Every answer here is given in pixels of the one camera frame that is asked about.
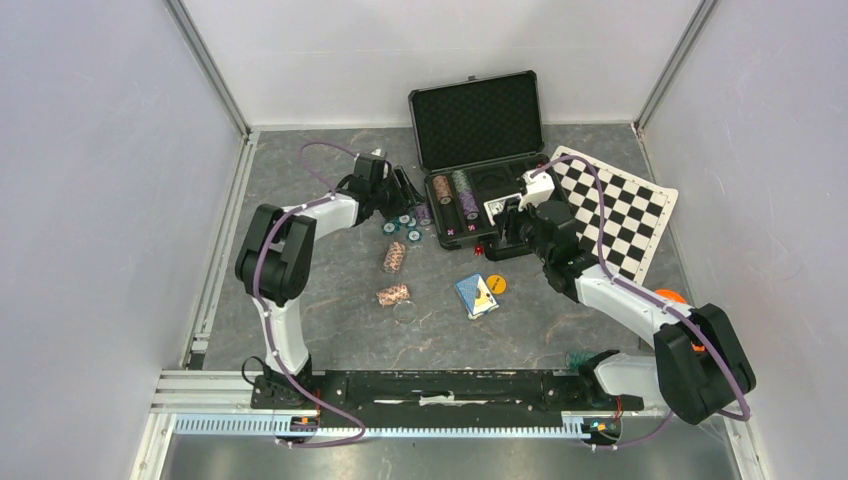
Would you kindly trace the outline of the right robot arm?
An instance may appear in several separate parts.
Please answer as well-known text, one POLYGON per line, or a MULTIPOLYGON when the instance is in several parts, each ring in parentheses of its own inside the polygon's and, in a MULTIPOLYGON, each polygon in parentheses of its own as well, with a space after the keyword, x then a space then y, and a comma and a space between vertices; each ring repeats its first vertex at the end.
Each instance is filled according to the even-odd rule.
POLYGON ((523 206, 510 200, 495 219, 509 243, 527 247, 541 261, 553 290, 652 346, 650 372, 658 393, 681 420, 697 425, 714 414, 750 420, 746 396, 756 376, 724 310, 673 302, 613 273, 604 258, 580 247, 576 221, 561 201, 523 206))

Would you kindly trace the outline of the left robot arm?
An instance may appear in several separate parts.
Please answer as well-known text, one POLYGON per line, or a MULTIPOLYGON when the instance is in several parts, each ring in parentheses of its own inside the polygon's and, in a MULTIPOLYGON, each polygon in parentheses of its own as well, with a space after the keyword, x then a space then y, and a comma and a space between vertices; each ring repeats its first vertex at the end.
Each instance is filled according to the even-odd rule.
POLYGON ((354 158, 352 173, 323 196, 298 205, 260 205, 235 264, 236 278, 258 311, 266 353, 262 381, 290 407, 314 394, 311 356, 302 333, 300 297, 307 286, 315 244, 358 226, 374 213, 391 222, 422 201, 405 170, 374 154, 354 158))

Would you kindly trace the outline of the pink chip stack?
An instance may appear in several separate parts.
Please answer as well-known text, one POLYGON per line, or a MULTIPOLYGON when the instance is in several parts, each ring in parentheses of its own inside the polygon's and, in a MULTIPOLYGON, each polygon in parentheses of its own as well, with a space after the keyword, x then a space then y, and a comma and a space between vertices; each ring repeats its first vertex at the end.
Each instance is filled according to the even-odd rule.
POLYGON ((376 293, 378 303, 383 307, 394 306, 410 299, 410 292, 405 284, 396 284, 379 290, 376 293))
POLYGON ((402 269, 405 256, 406 246, 397 241, 392 242, 387 248, 383 260, 383 271, 389 274, 398 273, 402 269))

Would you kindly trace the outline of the purple chip stack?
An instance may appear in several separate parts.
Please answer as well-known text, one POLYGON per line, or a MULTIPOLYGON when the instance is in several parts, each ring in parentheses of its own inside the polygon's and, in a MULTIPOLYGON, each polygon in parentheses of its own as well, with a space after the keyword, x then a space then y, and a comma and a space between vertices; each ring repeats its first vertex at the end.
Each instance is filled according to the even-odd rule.
POLYGON ((473 192, 470 190, 461 191, 458 194, 463 215, 466 220, 473 221, 479 217, 479 207, 473 192))
POLYGON ((417 223, 421 226, 428 226, 433 222, 433 216, 427 203, 420 203, 415 206, 415 217, 417 223))

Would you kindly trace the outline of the brown chip stack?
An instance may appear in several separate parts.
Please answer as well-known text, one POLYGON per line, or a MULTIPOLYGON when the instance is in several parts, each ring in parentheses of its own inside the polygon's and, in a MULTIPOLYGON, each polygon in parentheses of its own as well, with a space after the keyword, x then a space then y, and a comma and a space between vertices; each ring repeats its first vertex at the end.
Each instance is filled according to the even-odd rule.
POLYGON ((435 192, 436 200, 441 205, 448 205, 453 201, 452 189, 450 181, 445 175, 438 175, 432 179, 432 186, 435 192))

